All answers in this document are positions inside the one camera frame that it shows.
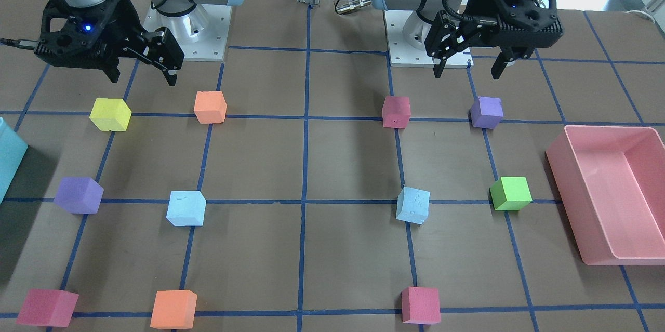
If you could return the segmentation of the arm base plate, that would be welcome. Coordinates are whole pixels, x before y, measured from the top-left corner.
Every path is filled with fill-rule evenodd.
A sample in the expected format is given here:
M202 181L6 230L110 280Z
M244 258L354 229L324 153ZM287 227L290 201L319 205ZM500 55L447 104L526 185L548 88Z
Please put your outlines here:
M149 31L163 26L169 28L186 61L223 62L233 9L224 5L199 4L192 12L180 17L167 17L150 9L143 26Z
M424 45L431 25L423 22L416 11L385 10L384 22L393 67L434 67L435 60Z

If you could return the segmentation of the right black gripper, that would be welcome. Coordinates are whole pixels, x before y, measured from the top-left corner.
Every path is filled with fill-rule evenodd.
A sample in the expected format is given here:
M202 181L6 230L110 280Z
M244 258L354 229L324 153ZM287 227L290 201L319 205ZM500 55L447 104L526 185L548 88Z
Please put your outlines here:
M83 8L48 0L35 55L56 67L102 69L112 83L121 75L119 57L133 57L159 69L171 87L184 62L170 29L146 32L131 0Z

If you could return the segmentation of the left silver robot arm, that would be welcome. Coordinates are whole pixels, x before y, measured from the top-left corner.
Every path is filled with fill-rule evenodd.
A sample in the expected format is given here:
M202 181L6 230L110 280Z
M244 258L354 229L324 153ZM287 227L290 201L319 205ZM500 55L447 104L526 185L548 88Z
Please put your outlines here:
M564 34L556 0L371 0L380 10L413 10L430 29L422 37L439 78L447 60L473 46L497 47L491 74L499 79L509 64Z

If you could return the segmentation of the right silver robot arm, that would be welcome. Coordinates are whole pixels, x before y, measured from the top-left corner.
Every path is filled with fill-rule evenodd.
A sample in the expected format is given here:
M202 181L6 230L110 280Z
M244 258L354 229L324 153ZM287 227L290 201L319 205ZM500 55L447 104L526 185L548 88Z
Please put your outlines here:
M204 5L235 7L243 0L151 0L151 8L168 20L203 14ZM18 41L55 67L102 71L119 79L119 60L135 58L163 74L169 86L177 81L185 53L185 36L175 24L155 30L142 26L131 0L48 0L36 41Z

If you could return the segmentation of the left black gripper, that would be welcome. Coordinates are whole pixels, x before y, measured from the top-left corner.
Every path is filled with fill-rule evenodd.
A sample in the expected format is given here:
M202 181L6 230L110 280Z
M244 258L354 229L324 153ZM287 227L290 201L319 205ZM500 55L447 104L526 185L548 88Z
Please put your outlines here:
M447 60L470 47L497 47L493 79L500 79L513 58L526 58L534 48L554 45L564 34L556 0L468 0L464 14L476 20L459 25L445 11L435 15L425 38L427 54L434 60L434 77L440 78Z

